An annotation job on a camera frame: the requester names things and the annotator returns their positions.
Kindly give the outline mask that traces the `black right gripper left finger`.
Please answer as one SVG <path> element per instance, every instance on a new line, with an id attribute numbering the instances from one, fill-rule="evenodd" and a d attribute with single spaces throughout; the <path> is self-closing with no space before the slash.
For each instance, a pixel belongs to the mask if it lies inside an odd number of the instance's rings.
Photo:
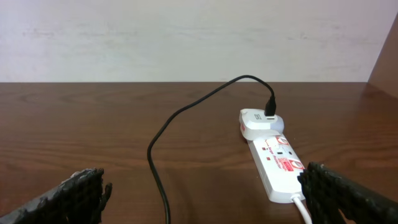
<path id="1" fill-rule="evenodd" d="M 103 169 L 84 169 L 1 217 L 1 224 L 99 224 L 113 190 Z"/>

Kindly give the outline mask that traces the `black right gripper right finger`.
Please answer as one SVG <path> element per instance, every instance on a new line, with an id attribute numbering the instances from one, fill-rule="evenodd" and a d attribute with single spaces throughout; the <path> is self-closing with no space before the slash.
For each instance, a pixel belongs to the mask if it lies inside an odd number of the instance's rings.
<path id="1" fill-rule="evenodd" d="M 313 223 L 397 224 L 397 202 L 310 162 L 297 177 Z"/>

